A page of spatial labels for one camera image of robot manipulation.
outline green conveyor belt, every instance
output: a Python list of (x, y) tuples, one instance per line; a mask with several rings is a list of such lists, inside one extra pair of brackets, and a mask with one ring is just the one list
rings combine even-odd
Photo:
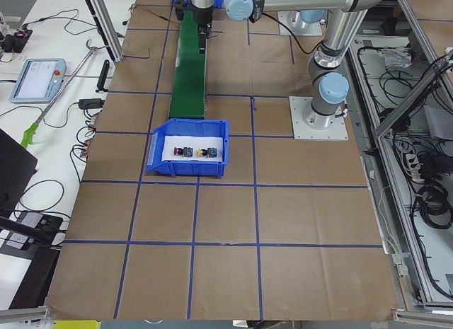
[(204, 119), (206, 54), (198, 49), (198, 26), (186, 11), (179, 31), (170, 118)]

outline green handle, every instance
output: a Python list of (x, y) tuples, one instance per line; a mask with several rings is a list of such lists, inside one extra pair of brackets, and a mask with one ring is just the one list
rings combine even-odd
[(38, 126), (39, 125), (34, 122), (28, 129), (23, 132), (21, 145), (24, 149), (26, 149), (28, 145), (33, 144), (33, 136), (35, 135)]

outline blue bin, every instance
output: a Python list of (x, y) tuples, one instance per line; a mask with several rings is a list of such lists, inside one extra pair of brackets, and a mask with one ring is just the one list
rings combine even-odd
[[(162, 160), (165, 136), (219, 137), (223, 139), (222, 161)], [(147, 173), (157, 171), (162, 175), (224, 175), (228, 165), (228, 120), (170, 119), (154, 130), (149, 149)]]

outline black monitor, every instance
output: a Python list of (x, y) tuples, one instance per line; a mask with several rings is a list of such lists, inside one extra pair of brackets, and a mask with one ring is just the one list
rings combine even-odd
[(0, 216), (9, 218), (38, 160), (0, 129)]

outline blue joint cap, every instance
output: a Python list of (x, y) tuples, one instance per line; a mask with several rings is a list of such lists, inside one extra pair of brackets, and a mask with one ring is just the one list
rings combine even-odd
[(318, 23), (324, 17), (325, 12), (325, 9), (309, 9), (300, 13), (305, 23)]
[(348, 92), (349, 82), (339, 73), (328, 73), (319, 83), (321, 97), (331, 105), (337, 105), (345, 100)]
[(252, 14), (253, 0), (225, 0), (226, 14), (234, 21), (244, 21)]

